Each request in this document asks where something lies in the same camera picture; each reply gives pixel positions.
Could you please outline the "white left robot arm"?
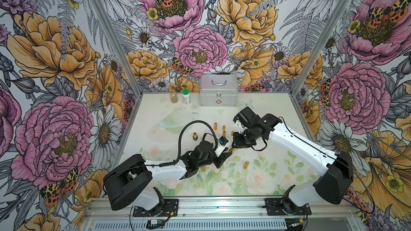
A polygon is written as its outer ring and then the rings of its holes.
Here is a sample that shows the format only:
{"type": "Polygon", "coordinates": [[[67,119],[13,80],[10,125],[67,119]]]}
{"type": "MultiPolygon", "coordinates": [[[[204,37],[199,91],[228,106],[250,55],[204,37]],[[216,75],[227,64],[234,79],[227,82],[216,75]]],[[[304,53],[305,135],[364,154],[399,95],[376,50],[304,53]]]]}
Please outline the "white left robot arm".
{"type": "Polygon", "coordinates": [[[231,155],[225,145],[218,143],[214,147],[208,141],[200,142],[176,162],[146,161],[135,154],[104,177],[103,188],[113,211],[131,205],[149,216],[158,216],[165,210],[166,202],[153,183],[188,179],[208,165],[219,169],[231,155]]]}

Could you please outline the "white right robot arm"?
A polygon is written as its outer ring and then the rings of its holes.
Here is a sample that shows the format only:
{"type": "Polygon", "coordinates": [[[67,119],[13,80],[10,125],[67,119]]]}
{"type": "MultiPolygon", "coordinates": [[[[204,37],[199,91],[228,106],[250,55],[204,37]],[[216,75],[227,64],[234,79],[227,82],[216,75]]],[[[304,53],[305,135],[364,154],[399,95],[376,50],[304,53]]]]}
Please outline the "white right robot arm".
{"type": "Polygon", "coordinates": [[[337,154],[326,149],[290,129],[283,118],[270,113],[260,117],[249,107],[241,110],[233,122],[236,129],[233,148],[252,148],[258,139],[270,141],[300,158],[318,175],[317,180],[288,188],[274,209],[295,215],[300,208],[312,202],[326,201],[338,205],[343,201],[354,180],[350,154],[337,154]]]}

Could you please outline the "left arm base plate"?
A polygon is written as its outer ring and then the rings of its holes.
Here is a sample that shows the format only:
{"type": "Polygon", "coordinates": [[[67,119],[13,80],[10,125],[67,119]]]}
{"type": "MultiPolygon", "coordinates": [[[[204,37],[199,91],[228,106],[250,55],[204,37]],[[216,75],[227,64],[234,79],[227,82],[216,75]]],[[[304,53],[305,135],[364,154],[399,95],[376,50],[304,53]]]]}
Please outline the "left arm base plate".
{"type": "Polygon", "coordinates": [[[178,214],[179,199],[165,199],[151,210],[135,207],[133,217],[175,217],[178,214]]]}

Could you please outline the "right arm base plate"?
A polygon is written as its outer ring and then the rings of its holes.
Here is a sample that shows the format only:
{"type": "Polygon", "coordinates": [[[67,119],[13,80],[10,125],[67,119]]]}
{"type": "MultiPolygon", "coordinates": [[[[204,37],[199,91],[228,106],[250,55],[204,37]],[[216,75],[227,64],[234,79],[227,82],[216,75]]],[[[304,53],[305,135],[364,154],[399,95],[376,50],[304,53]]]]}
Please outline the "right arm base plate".
{"type": "Polygon", "coordinates": [[[264,200],[264,206],[269,216],[310,216],[311,208],[308,204],[298,207],[290,200],[281,197],[271,197],[264,200]]]}

